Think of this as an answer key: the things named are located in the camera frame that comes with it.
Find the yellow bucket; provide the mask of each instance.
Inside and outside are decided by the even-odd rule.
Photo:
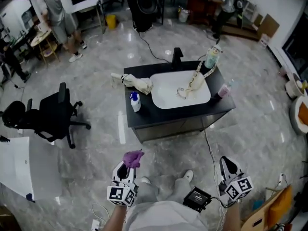
[[[116,27],[116,16],[114,14],[109,14],[106,16],[106,22],[109,29],[115,29]]]

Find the bottle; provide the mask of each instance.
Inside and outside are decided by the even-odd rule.
[[[220,99],[227,96],[231,91],[231,86],[232,86],[233,82],[234,82],[234,80],[230,81],[228,84],[224,83],[222,85],[222,87],[219,89],[219,91],[217,92],[216,96]]]
[[[134,112],[138,112],[141,107],[140,96],[137,92],[133,91],[130,94],[130,104],[133,107]]]

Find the white table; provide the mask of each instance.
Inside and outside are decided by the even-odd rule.
[[[59,148],[37,136],[10,140],[0,142],[0,182],[32,200],[60,196]]]
[[[100,8],[101,13],[103,15],[104,25],[102,24],[100,13],[98,11],[98,7]],[[94,9],[94,8],[96,8],[96,13],[97,13],[97,17],[98,17],[98,20],[99,20],[99,24],[92,25],[92,26],[89,26],[87,28],[83,28],[83,30],[87,30],[87,29],[90,29],[90,28],[93,28],[93,27],[96,27],[96,26],[101,26],[102,33],[104,33],[105,30],[106,30],[105,15],[104,15],[104,12],[103,12],[101,0],[85,0],[85,1],[79,2],[75,5],[73,5],[70,9],[66,10],[66,12],[67,13],[76,13],[76,12],[82,12],[83,10],[88,11],[88,10],[91,10],[91,9]]]

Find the black backpack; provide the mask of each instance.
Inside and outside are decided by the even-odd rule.
[[[243,0],[234,0],[234,7],[237,13],[243,12]]]

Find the black countertop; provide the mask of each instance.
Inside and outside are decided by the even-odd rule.
[[[182,62],[176,71],[196,70],[198,64],[199,61]],[[166,63],[125,68],[124,74],[132,74],[136,78],[150,78],[154,74],[173,71],[174,70],[172,70],[171,64]],[[200,72],[205,74],[208,71],[209,69],[207,69],[203,64]],[[235,108],[234,101],[230,95],[221,100],[214,98],[220,87],[223,83],[225,83],[218,68],[205,80],[212,96],[209,102],[173,109],[160,109],[153,103],[151,93],[145,95],[135,88],[125,87],[128,127],[146,128],[190,117],[210,116],[218,113],[224,113]],[[138,92],[141,100],[141,108],[136,113],[133,111],[129,99],[132,91]]]

